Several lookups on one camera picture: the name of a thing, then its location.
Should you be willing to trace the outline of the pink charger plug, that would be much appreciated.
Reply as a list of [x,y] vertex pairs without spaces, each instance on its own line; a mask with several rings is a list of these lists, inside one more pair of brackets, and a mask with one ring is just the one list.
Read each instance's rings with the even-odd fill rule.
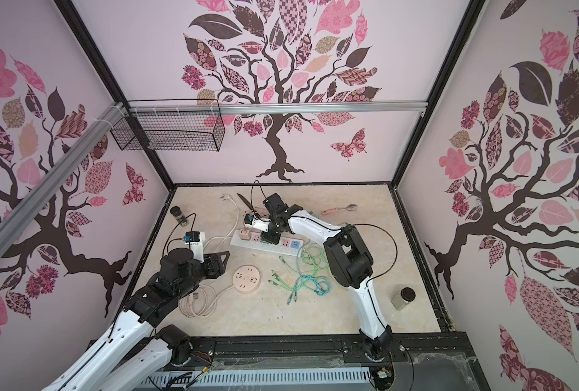
[[241,240],[249,241],[252,236],[252,232],[248,229],[240,229],[239,237]]

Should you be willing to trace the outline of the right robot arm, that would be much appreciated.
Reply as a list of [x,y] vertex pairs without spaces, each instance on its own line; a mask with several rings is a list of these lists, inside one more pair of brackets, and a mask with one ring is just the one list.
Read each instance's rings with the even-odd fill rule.
[[263,200],[266,218],[247,218],[248,227],[261,231],[261,240],[279,244],[281,234],[303,236],[325,250],[333,278],[351,293],[355,303],[365,354],[373,361],[388,355],[393,332],[382,314],[374,289],[374,258],[353,225],[335,226],[316,218],[298,205],[287,205],[274,193]]

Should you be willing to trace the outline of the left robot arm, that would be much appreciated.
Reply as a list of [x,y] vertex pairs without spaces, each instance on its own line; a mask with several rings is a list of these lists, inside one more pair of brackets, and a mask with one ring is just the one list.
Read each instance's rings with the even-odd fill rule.
[[188,363],[193,346],[187,333],[175,325],[152,332],[201,282],[221,277],[229,259],[228,251],[200,258],[188,248],[170,251],[105,333],[45,389],[133,390],[167,365]]

